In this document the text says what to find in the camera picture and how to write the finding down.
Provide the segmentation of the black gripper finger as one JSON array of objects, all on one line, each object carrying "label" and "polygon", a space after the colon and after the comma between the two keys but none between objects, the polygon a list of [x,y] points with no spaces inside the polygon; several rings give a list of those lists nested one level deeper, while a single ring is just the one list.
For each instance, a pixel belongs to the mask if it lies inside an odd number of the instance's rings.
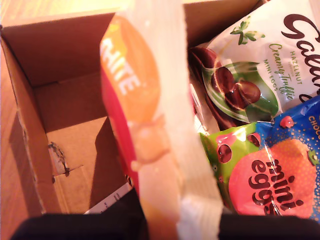
[{"label": "black gripper finger", "polygon": [[249,229],[250,217],[223,214],[219,224],[219,240],[248,240],[251,238]]},{"label": "black gripper finger", "polygon": [[88,240],[148,240],[148,224],[135,190],[90,218]]}]

